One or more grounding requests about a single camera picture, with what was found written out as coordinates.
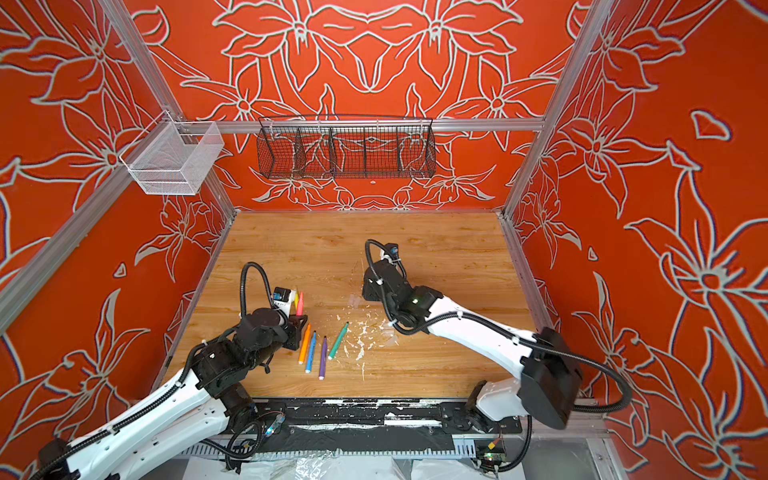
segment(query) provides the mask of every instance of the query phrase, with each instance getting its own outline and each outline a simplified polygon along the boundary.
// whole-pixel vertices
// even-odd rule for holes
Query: teal marker
[[[346,331],[349,328],[349,322],[346,323],[344,328],[341,329],[341,333],[339,334],[339,338],[336,339],[336,343],[333,344],[333,348],[331,349],[331,353],[328,355],[328,360],[333,360],[333,357],[336,356],[336,351],[341,346],[341,341],[346,335]]]
[[[310,351],[306,354],[306,369],[304,369],[304,373],[312,372],[312,361],[315,358],[315,345],[317,345],[317,331],[312,332],[312,343],[310,343]]]

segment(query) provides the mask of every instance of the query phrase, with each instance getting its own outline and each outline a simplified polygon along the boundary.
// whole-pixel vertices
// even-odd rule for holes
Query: wire basket
[[[195,195],[224,147],[216,122],[196,144],[188,144],[173,122],[157,126],[150,144],[125,166],[150,195]]]
[[[266,178],[435,174],[435,135],[428,118],[334,115],[322,120],[269,117],[259,122],[259,173]]]

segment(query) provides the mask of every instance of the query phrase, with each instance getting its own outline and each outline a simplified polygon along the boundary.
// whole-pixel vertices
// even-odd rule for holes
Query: white mesh basket
[[[146,194],[195,195],[224,147],[216,122],[197,144],[185,144],[171,122],[157,128],[149,146],[125,166]]]

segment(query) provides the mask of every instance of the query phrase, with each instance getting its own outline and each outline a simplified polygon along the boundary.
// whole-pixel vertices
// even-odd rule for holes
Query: red wall
[[[255,121],[543,115],[589,2],[126,4],[188,118]],[[244,210],[489,209],[503,205],[532,138],[440,135],[434,178],[373,183],[266,180],[255,138],[237,135],[217,173]]]
[[[633,386],[632,478],[768,472],[767,42],[764,3],[618,2],[515,211],[553,321]]]
[[[0,288],[160,109],[97,3],[0,6]],[[224,218],[132,184],[0,336],[0,478],[149,393]]]

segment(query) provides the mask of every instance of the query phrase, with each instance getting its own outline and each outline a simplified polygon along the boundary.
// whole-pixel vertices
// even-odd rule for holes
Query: wood grain surface
[[[396,334],[381,304],[361,297],[368,238],[400,245],[413,286],[430,286],[498,322],[534,329],[495,214],[247,213],[235,220],[166,379],[193,346],[237,323],[240,269],[247,261],[264,267],[272,288],[304,292],[305,314],[319,337],[311,374],[298,364],[298,352],[281,349],[271,374],[259,368],[243,381],[253,396],[466,397],[480,380],[509,377],[458,343]],[[247,299],[250,311],[267,305],[255,270],[249,272]],[[343,347],[320,381],[323,336],[332,344],[344,322],[349,332]]]

